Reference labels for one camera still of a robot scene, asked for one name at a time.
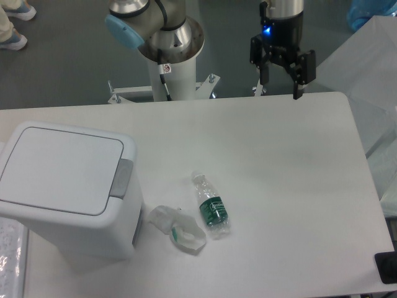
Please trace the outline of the silver robot arm blue cap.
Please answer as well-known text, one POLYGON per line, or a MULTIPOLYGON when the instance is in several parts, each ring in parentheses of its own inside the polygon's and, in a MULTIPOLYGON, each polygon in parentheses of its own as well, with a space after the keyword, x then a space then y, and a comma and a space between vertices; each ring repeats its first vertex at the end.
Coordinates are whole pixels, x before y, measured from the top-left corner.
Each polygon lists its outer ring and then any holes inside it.
POLYGON ((186 13, 185 1, 110 1, 105 25, 124 47, 158 64, 185 62, 205 43, 202 27, 186 13))

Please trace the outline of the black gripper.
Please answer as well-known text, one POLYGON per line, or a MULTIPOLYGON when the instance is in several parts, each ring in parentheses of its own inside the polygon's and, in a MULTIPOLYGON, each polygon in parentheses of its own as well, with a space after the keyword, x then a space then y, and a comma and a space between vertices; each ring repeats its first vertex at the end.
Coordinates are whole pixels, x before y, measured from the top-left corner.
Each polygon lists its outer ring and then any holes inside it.
POLYGON ((269 61, 279 66, 288 65, 293 98, 301 98, 305 86, 316 79, 316 52, 300 50, 303 12, 281 19, 263 16, 261 25, 262 34, 252 37, 250 43, 250 62, 259 70, 260 84, 269 82, 269 61))

